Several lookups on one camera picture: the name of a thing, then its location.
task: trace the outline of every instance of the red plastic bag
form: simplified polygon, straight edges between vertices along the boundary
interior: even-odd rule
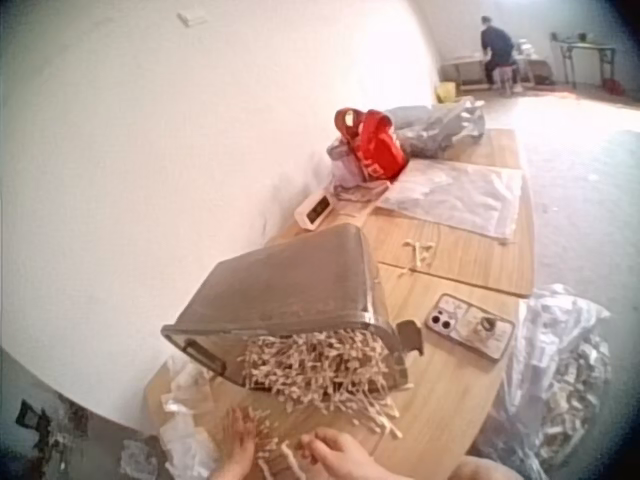
[[[363,113],[354,108],[343,108],[336,112],[334,121],[368,180],[393,180],[407,166],[407,158],[386,114],[377,110]]]

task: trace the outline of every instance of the plastic bag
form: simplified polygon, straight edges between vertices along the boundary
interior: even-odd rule
[[[522,172],[444,160],[412,160],[378,201],[430,222],[509,239],[515,230]]]
[[[219,454],[207,432],[195,426],[193,415],[215,407],[209,387],[211,372],[186,355],[167,360],[171,392],[162,395],[164,410],[173,417],[160,429],[160,440],[170,459],[167,470],[178,480],[209,478]]]
[[[594,381],[585,383],[583,388],[591,390],[586,392],[589,395],[601,395],[610,377],[608,349],[594,332],[598,322],[608,316],[604,308],[573,296],[562,285],[538,289],[529,300],[521,301],[513,355],[491,412],[474,443],[475,455],[502,463],[525,478],[547,480],[540,461],[545,441],[570,430],[576,420],[568,404],[563,411],[553,402],[558,384],[567,375],[562,367],[582,355],[585,345],[598,344],[598,349],[589,347],[588,366],[593,367]],[[597,408],[584,412],[587,415],[579,421],[586,425],[596,411]],[[551,431],[556,428],[554,422],[562,431]],[[566,433],[561,452],[564,456],[581,436],[579,431]]]
[[[365,183],[360,162],[342,138],[337,138],[327,147],[327,155],[331,159],[331,175],[335,187],[348,189]]]
[[[396,138],[408,158],[438,158],[462,137],[484,135],[483,105],[473,97],[462,97],[456,103],[396,107],[385,113],[391,117]]]

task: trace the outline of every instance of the yellow object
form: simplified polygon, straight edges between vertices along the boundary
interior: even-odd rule
[[[436,98],[438,103],[453,103],[456,101],[455,82],[442,82],[436,87]]]

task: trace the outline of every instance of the crumpled plastic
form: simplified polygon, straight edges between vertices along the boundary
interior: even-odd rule
[[[125,440],[123,445],[120,471],[136,480],[155,480],[158,477],[158,460],[151,449],[134,440]]]
[[[194,414],[211,412],[215,405],[209,387],[211,372],[182,354],[167,360],[171,392],[162,395],[165,411],[173,417],[160,429],[167,451],[166,467],[176,480],[203,480],[218,467],[220,455],[209,434],[195,426]]]
[[[574,393],[580,391],[575,387],[579,373],[574,378],[568,365],[588,352],[583,358],[588,358],[594,378],[583,384],[587,391],[580,395],[589,396],[596,404],[610,378],[608,347],[596,330],[608,317],[606,309],[574,296],[562,285],[536,289],[530,299],[521,301],[513,354],[491,412],[476,437],[475,455],[502,463],[527,479],[548,480],[543,467],[557,464],[575,448],[597,412],[597,407],[583,409],[586,414],[578,419],[575,412],[581,410],[577,404],[565,408],[556,398],[560,383]],[[551,458],[556,452],[544,451],[554,435],[563,436],[557,449],[562,458]]]
[[[462,97],[455,103],[396,107],[385,113],[407,158],[441,158],[461,138],[484,135],[483,106],[483,101]]]
[[[521,170],[446,160],[412,160],[378,206],[489,237],[513,236]]]

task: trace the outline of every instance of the table leg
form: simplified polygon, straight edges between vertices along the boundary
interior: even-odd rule
[[[571,79],[573,82],[573,89],[577,90],[578,84],[576,82],[576,66],[573,63],[573,52],[571,50],[569,50],[569,63],[571,64]]]
[[[560,55],[562,56],[562,66],[564,67],[564,83],[569,84],[569,74],[567,73],[567,57],[564,47],[560,47]]]
[[[611,50],[611,80],[616,78],[616,49]]]
[[[607,54],[604,50],[598,50],[598,56],[600,57],[600,84],[604,88],[604,64],[607,60]]]
[[[458,92],[462,92],[462,73],[460,73],[460,65],[455,65],[456,78],[458,79]]]

